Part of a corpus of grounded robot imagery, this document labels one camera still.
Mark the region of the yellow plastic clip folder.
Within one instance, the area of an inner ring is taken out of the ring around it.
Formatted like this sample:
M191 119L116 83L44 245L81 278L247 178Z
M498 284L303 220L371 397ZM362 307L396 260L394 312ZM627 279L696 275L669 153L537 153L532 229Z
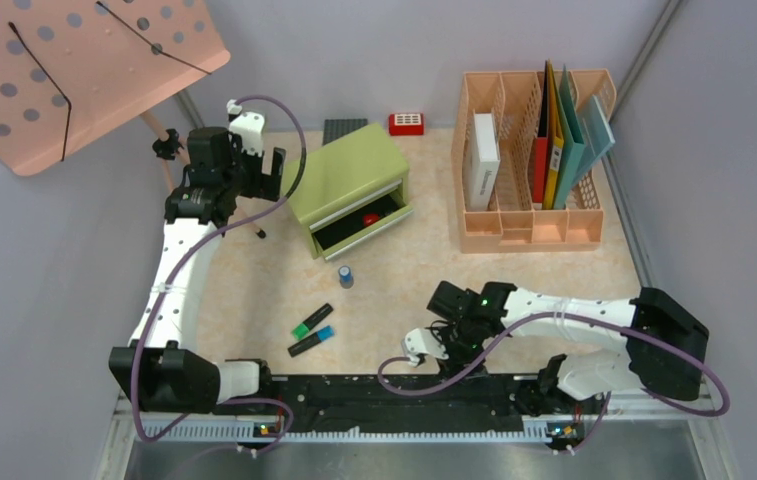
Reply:
M551 210L554 208L564 138L560 122L558 90L555 85L554 70L550 60L546 61L545 79L546 87L548 88L547 119L549 159L543 196L543 208L545 210Z

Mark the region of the light blue hardcover book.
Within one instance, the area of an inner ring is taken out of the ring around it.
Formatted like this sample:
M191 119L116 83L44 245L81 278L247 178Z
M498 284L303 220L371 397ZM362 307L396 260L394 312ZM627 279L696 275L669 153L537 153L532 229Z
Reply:
M594 165L616 143L606 112L597 95L592 95L579 109L578 120L585 140L585 149L573 179L573 187L591 172Z

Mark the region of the green metal drawer cabinet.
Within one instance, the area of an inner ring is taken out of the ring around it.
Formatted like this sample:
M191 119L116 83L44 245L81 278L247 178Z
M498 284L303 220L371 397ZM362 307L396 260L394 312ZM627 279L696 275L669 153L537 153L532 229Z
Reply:
M312 258L331 260L413 213L409 163L379 123L309 153L287 205ZM365 228L362 217L382 219Z

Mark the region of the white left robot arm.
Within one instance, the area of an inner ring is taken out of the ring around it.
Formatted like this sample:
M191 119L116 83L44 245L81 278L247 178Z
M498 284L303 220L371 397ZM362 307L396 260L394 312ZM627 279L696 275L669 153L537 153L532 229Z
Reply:
M211 413L236 397L251 413L273 404L257 360L214 363L196 352L201 297L240 196L280 206L285 151L264 172L261 128L205 127L186 141L190 162L165 202L161 258L129 343L111 350L109 370L144 412Z

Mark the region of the teal plastic folder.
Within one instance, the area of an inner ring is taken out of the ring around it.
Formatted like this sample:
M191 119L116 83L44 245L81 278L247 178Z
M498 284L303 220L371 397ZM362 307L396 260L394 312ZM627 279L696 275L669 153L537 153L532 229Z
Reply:
M557 90L558 118L562 129L563 147L559 163L553 207L564 209L574 181L581 157L585 150L585 140L577 118L572 95L573 81L566 67L563 67Z

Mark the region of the white paper booklet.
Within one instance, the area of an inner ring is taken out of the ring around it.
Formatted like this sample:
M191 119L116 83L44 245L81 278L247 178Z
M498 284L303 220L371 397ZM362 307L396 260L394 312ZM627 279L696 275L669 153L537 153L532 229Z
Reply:
M487 211L500 166L496 123L492 112L475 113L469 123L463 181L466 210Z

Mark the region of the small blue glue bottle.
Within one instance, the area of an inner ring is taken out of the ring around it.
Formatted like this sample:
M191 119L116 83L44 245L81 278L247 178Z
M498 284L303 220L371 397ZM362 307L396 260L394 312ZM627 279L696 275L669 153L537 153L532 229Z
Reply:
M338 269L339 283L342 288L350 289L354 285L354 276L349 266L343 265Z

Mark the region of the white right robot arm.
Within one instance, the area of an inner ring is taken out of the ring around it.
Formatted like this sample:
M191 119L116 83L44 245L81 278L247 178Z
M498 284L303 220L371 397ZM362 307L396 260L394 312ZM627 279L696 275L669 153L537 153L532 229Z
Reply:
M694 401L701 390L699 368L625 333L631 329L704 360L708 329L660 289L644 287L634 299L587 300L511 283L488 282L475 292L443 281L427 308L443 325L410 331L403 349L411 364L431 356L450 375L472 365L485 342L497 337L551 337L595 346L589 354L556 361L555 375L540 385L543 404L554 412L608 391L643 388Z

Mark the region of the red and black dumbbell toy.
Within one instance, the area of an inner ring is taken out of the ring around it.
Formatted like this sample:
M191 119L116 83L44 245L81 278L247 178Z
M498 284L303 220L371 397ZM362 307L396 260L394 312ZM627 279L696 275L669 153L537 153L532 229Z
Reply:
M369 226L379 222L382 219L382 216L375 213L369 213L365 214L362 217L362 224L365 228L368 228Z

